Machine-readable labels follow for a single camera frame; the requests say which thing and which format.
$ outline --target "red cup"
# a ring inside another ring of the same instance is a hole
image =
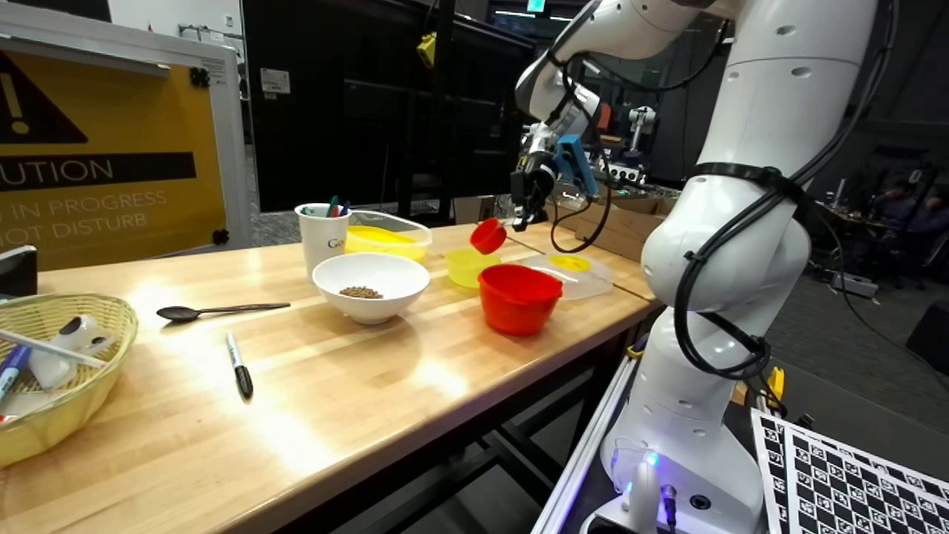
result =
[[[480,254],[490,254],[496,250],[500,250],[500,244],[508,240],[508,228],[500,219],[483,219],[480,225],[474,225],[471,232],[471,247],[480,252]]]
[[[563,295],[560,278],[523,263],[486,268],[478,281],[483,321],[508,336],[539,332]]]

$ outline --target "yellow sign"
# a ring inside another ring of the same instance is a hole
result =
[[[167,254],[225,228],[207,74],[0,51],[0,250],[41,268]]]

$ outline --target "white mug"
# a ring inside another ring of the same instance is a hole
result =
[[[324,257],[342,254],[348,247],[351,214],[330,217],[325,203],[306,203],[294,207],[300,223],[300,244],[306,254],[306,278]]]

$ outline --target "wicker basket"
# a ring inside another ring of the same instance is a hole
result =
[[[64,435],[81,430],[113,392],[124,357],[136,338],[136,311],[113,297],[64,295],[64,297],[26,297],[0,303],[0,330],[48,342],[61,323],[76,314],[90,314],[99,323],[99,336],[113,345],[99,357],[103,369],[76,366],[76,376],[56,392],[44,392],[44,403],[35,412],[0,425],[0,470],[18,461],[35,458]],[[0,360],[14,345],[0,338]],[[18,381],[14,394],[39,394],[29,372]]]

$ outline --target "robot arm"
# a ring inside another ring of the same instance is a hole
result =
[[[563,62],[588,51],[656,56],[702,8],[735,17],[735,44],[698,176],[643,247],[643,274],[666,308],[600,458],[629,496],[621,511],[653,508],[643,486],[666,486],[709,504],[680,511],[686,532],[757,532],[760,473],[721,422],[732,381],[754,372],[760,336],[806,263],[810,240],[782,192],[801,192],[803,170],[836,140],[874,0],[594,0],[523,74],[517,100],[539,118],[526,140],[532,173],[597,112],[597,96],[563,79]],[[649,527],[632,513],[618,521]]]
[[[560,167],[563,136],[588,133],[600,96],[566,78],[566,62],[585,54],[646,60],[662,54],[702,8],[729,11],[709,0],[589,0],[558,36],[558,41],[526,68],[517,84],[520,111],[539,118],[523,140],[523,163],[512,173],[512,200],[526,207],[526,228],[545,206],[558,177],[569,177],[588,200],[597,182],[588,163]]]

